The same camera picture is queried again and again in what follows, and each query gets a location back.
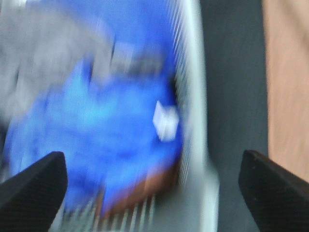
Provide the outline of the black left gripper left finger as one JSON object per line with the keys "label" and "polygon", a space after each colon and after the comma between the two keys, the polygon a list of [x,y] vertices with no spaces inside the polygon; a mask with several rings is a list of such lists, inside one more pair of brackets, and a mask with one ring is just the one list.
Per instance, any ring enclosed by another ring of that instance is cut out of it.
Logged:
{"label": "black left gripper left finger", "polygon": [[64,153],[51,152],[0,185],[0,230],[49,231],[66,191]]}

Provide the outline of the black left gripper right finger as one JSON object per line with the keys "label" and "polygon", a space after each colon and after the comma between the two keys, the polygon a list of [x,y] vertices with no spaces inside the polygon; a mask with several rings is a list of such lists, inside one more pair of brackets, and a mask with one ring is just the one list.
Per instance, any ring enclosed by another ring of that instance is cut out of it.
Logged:
{"label": "black left gripper right finger", "polygon": [[245,150],[239,188],[261,232],[309,230],[309,184],[257,151]]}

